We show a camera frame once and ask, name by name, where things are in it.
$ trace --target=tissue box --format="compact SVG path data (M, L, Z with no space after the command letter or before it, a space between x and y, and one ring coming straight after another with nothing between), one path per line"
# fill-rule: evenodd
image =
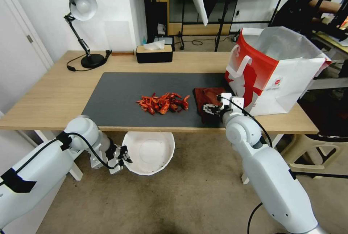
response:
M171 62L173 49L170 45L164 45L163 49L146 50L141 45L137 47L136 55L138 63Z

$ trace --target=shopping bag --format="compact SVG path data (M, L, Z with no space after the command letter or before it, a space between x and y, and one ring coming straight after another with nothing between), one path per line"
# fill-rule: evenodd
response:
M243 28L225 78L252 115L287 113L331 60L285 27Z

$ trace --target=concrete floor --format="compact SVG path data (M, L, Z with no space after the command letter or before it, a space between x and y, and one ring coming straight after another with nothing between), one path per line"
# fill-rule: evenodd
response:
M219 46L217 48L218 52L230 52L235 45L234 42L231 41L229 37L234 36L221 36ZM175 51L176 52L213 52L215 49L215 36L184 36L183 37L185 49L180 50L181 44L177 43L180 41L178 37L174 37L175 43ZM192 40L201 40L202 45L194 45L192 44Z
M109 134L121 143L124 133ZM67 175L38 234L66 233L246 233L253 208L260 203L250 184L243 185L241 159L224 134L174 134L171 162L152 176L127 169L111 176L94 170L89 154L76 163L84 175ZM348 233L348 181L299 176L322 227ZM261 207L250 233L285 232Z

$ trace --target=white plastic bowl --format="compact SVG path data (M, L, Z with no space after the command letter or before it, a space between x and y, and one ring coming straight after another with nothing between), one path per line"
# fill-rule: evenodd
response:
M174 154L175 142L171 132L127 132L122 146L127 145L133 163L126 167L139 175L153 175L163 170Z

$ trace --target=black shirt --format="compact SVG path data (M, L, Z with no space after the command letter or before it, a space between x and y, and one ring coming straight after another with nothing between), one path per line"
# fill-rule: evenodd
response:
M308 4L310 1L312 0L288 0L275 15L272 26L300 31L310 24L313 17L321 18L322 13L314 12L314 7Z

